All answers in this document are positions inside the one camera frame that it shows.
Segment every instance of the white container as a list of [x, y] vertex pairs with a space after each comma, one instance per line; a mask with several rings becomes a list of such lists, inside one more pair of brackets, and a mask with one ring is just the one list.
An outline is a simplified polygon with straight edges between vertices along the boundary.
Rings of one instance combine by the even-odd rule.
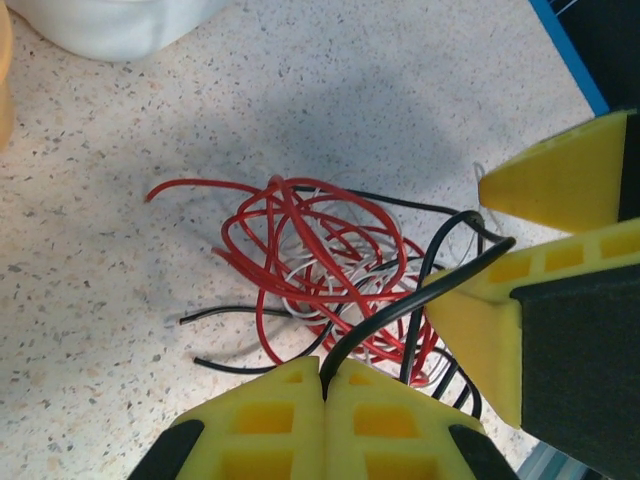
[[135, 60], [179, 39], [230, 0], [6, 0], [53, 43], [83, 57]]

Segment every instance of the orange object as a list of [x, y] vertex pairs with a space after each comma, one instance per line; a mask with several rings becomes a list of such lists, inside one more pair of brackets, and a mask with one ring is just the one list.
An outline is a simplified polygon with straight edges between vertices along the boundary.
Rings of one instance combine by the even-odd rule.
[[7, 146], [13, 131], [13, 102], [7, 82], [12, 51], [13, 34], [11, 33], [9, 12], [4, 1], [0, 0], [0, 150]]

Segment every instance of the wire bundle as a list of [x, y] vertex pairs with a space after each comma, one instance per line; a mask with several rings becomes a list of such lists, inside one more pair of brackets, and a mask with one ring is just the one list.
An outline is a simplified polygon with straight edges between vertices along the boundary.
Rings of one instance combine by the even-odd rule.
[[[276, 365], [283, 360], [269, 344], [265, 314], [299, 319], [330, 350], [354, 324], [415, 290], [419, 271], [414, 264], [424, 255], [422, 250], [402, 236], [399, 224], [387, 211], [361, 196], [318, 180], [284, 180], [275, 176], [264, 190], [215, 180], [173, 180], [149, 192], [147, 201], [180, 185], [231, 188], [250, 194], [222, 225], [226, 248], [213, 251], [259, 287], [255, 308], [258, 338]], [[302, 191], [312, 195], [303, 198]], [[336, 205], [346, 206], [353, 221], [339, 216]], [[369, 217], [368, 225], [358, 223], [356, 208]], [[266, 227], [266, 239], [257, 233], [261, 227]], [[260, 263], [248, 253], [248, 245], [257, 247], [262, 254]], [[265, 310], [267, 293], [282, 299], [288, 315], [281, 310]], [[359, 311], [358, 317], [346, 320], [345, 313], [354, 307]], [[181, 323], [203, 314], [185, 317]], [[427, 384], [422, 370], [438, 340], [422, 317], [419, 313], [415, 332], [422, 343], [412, 356], [407, 373], [407, 383], [414, 386]], [[385, 360], [401, 364], [405, 333], [402, 320], [398, 319], [395, 328], [374, 332], [354, 353], [364, 356], [370, 364]]]
[[[259, 288], [255, 307], [206, 309], [182, 318], [180, 324], [220, 313], [255, 313], [260, 343], [275, 365], [231, 367], [198, 357], [194, 359], [195, 363], [229, 373], [266, 373], [281, 364], [282, 359], [269, 345], [264, 315], [296, 318], [318, 335], [296, 357], [309, 355], [320, 345], [329, 350], [320, 369], [325, 398], [331, 379], [349, 355], [364, 354], [364, 360], [372, 366], [385, 360], [395, 362], [400, 365], [400, 381], [424, 386], [430, 382], [422, 369], [427, 355], [433, 351], [446, 359], [449, 366], [431, 396], [441, 398], [452, 378], [459, 373], [466, 386], [453, 406], [462, 408], [471, 396], [471, 414], [480, 418], [481, 396], [455, 358], [446, 349], [436, 346], [438, 337], [425, 317], [424, 306], [487, 268], [515, 245], [515, 239], [488, 231], [482, 216], [473, 210], [460, 212], [450, 207], [343, 190], [307, 178], [284, 180], [275, 176], [264, 190], [218, 180], [172, 180], [149, 192], [147, 201], [176, 186], [229, 188], [250, 195], [222, 226], [226, 249], [214, 248], [213, 251]], [[302, 192], [312, 193], [312, 196], [303, 198]], [[438, 229], [423, 253], [415, 243], [402, 236], [398, 223], [388, 212], [369, 200], [443, 213], [451, 218]], [[336, 202], [367, 212], [373, 224], [348, 222], [331, 213], [331, 205]], [[262, 225], [266, 224], [266, 241], [249, 225], [257, 219], [264, 222]], [[442, 269], [435, 263], [436, 254], [449, 232], [461, 223], [477, 234], [476, 258], [423, 286], [427, 275], [434, 269]], [[242, 241], [233, 240], [234, 228], [242, 232], [243, 240], [257, 246], [263, 255], [262, 264], [238, 246]], [[494, 243], [486, 251], [485, 240]], [[413, 268], [415, 260], [422, 261], [419, 271]], [[285, 309], [265, 307], [267, 293], [279, 296]], [[347, 322], [342, 314], [354, 306], [361, 319]], [[408, 314], [411, 317], [405, 328], [402, 318]], [[388, 328], [394, 323], [395, 328]]]

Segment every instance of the rectangular hole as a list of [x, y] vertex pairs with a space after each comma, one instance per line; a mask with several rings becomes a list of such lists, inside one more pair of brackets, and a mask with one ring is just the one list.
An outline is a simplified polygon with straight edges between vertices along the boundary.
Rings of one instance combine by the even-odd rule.
[[575, 267], [584, 263], [584, 250], [582, 245], [570, 245], [556, 248], [547, 253], [544, 270], [554, 272], [563, 268]]
[[438, 464], [433, 457], [389, 454], [384, 452], [365, 453], [368, 480], [440, 480]]
[[293, 412], [293, 403], [264, 402], [244, 405], [238, 409], [233, 419], [231, 433], [291, 433]]
[[364, 375], [354, 373], [349, 377], [349, 384], [351, 385], [371, 385], [371, 381]]
[[212, 480], [290, 480], [293, 451], [231, 451], [222, 455], [222, 475]]
[[529, 275], [531, 257], [527, 255], [505, 255], [489, 267], [489, 281], [508, 282]]
[[356, 435], [367, 437], [419, 437], [413, 414], [400, 405], [361, 404], [353, 414]]
[[640, 230], [619, 233], [600, 242], [602, 258], [621, 257], [640, 252]]
[[302, 383], [302, 372], [294, 372], [285, 380], [287, 383]]

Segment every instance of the terrazzo surface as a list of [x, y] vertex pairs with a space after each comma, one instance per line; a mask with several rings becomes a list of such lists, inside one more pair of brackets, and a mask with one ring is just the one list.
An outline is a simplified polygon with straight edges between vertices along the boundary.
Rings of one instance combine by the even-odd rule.
[[[194, 366], [194, 354], [267, 362], [250, 316], [176, 326], [184, 312], [255, 302], [210, 253], [243, 196], [182, 188], [145, 204], [159, 182], [260, 186], [279, 173], [473, 208], [474, 162], [490, 170], [591, 116], [526, 0], [235, 2], [128, 64], [13, 26], [17, 122], [0, 154], [4, 478], [124, 478], [179, 413], [247, 380]], [[444, 220], [396, 213], [422, 245]], [[520, 246], [558, 235], [499, 223]], [[469, 232], [452, 238], [448, 264]], [[310, 339], [269, 328], [284, 357]], [[535, 441], [486, 407], [483, 421], [517, 467]]]

